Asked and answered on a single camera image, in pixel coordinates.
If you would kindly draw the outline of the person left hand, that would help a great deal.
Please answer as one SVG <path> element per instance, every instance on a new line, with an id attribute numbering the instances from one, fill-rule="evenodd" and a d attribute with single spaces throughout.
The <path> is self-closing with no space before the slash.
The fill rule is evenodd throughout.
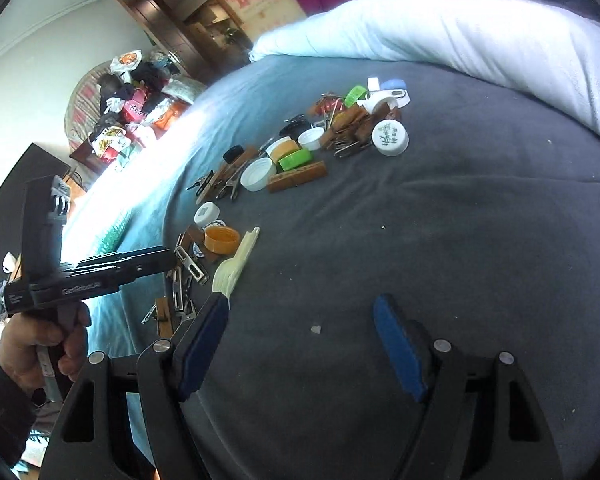
<path id="1" fill-rule="evenodd" d="M 91 324 L 91 313 L 85 304 L 78 304 L 76 322 L 68 333 L 53 322 L 15 314 L 2 333 L 2 370 L 27 396 L 32 396 L 45 384 L 36 349 L 61 346 L 65 354 L 59 359 L 59 371 L 75 382 L 86 362 L 87 329 Z"/>

